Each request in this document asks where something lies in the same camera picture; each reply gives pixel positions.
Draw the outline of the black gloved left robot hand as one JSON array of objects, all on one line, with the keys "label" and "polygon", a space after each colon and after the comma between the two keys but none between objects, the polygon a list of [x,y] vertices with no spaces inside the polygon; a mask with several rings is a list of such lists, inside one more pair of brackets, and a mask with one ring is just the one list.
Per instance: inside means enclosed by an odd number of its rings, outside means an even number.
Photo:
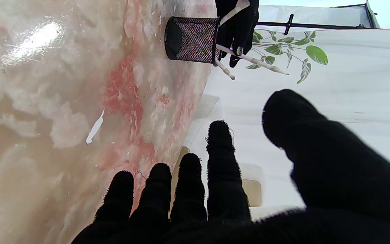
[{"label": "black gloved left robot hand", "polygon": [[252,48],[254,28],[259,19],[259,1],[250,0],[249,3],[248,7],[220,26],[218,31],[217,44],[231,48],[234,53],[229,61],[231,68],[237,65],[242,54],[246,55]]}]

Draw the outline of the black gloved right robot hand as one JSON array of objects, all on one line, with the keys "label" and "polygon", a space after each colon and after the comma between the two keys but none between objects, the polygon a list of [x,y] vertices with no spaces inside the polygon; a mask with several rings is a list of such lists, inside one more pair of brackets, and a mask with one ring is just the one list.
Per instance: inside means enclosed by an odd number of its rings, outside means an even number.
[{"label": "black gloved right robot hand", "polygon": [[390,162],[303,96],[276,91],[265,104],[266,137],[283,149],[305,208],[252,221],[232,135],[210,124],[207,207],[196,154],[182,157],[171,206],[171,172],[150,171],[132,211],[134,178],[115,174],[94,221],[73,244],[390,244]]}]

